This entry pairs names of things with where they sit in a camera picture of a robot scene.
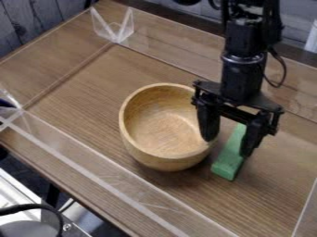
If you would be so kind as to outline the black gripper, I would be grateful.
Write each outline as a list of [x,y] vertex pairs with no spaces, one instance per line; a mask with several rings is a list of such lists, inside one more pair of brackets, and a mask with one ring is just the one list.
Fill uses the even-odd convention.
[[195,81],[191,103],[197,107],[201,136],[210,142],[220,133],[221,117],[246,126],[241,155],[250,157],[262,138],[276,135],[284,108],[261,92],[266,54],[234,56],[222,54],[222,79]]

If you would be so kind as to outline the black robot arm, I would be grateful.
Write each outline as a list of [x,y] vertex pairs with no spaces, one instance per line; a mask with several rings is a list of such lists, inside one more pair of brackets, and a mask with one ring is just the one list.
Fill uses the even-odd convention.
[[284,114],[284,107],[261,92],[261,85],[269,81],[268,57],[278,56],[274,45],[282,31],[280,0],[211,0],[209,4],[222,12],[222,79],[193,83],[191,104],[205,141],[218,135],[222,117],[246,126],[241,156],[249,157],[264,137],[277,133]]

